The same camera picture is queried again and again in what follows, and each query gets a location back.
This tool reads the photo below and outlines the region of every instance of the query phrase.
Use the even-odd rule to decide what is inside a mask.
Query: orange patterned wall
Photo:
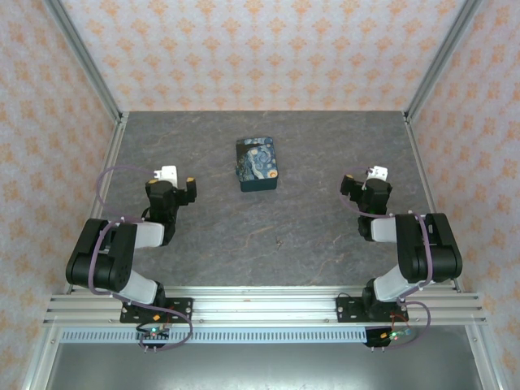
[[[0,388],[18,389],[113,123],[42,0],[0,2]]]
[[[484,0],[414,132],[450,218],[466,288],[483,293],[520,384],[520,4]]]
[[[402,110],[463,0],[65,0],[124,111]]]

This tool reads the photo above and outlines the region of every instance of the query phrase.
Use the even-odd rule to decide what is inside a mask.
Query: box
[[[236,142],[236,174],[244,193],[276,189],[278,166],[270,136]]]

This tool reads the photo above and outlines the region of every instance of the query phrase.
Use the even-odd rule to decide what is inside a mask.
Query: patterned wallpaper
[[[463,0],[64,0],[119,108],[402,110]]]
[[[414,132],[440,210],[520,384],[520,3],[484,0]]]
[[[19,389],[113,123],[42,0],[0,2],[0,388]]]

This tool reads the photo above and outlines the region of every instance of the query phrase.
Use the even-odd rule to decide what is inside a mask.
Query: mounting plate
[[[396,302],[378,302],[370,308],[370,316],[360,297],[337,297],[336,315],[338,323],[390,323],[391,313],[400,314],[408,320],[408,313],[402,311]],[[395,317],[396,323],[404,322]]]
[[[164,305],[166,308],[171,308],[172,310],[179,311],[184,314],[189,319],[192,319],[193,313],[193,299],[192,298],[166,298],[166,304]],[[156,314],[161,315],[159,320],[154,320],[154,316]],[[119,321],[121,323],[166,323],[168,317],[170,320],[169,323],[185,323],[182,318],[177,317],[175,315],[166,315],[164,312],[158,312],[155,310],[143,309],[140,306],[130,305],[128,303],[123,303],[123,307],[121,308],[121,316],[119,317]]]

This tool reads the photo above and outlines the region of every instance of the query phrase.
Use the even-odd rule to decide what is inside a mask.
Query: gray floor
[[[260,136],[275,140],[278,188],[242,193],[235,141]],[[395,246],[365,242],[338,198],[347,167],[388,167],[389,210],[428,211],[399,112],[132,112],[117,164],[197,178],[173,241],[135,254],[134,269],[166,285],[364,284],[388,271]],[[108,202],[140,215],[148,179],[115,173]]]
[[[464,327],[433,327],[385,353],[361,344],[62,344],[49,390],[478,390]]]

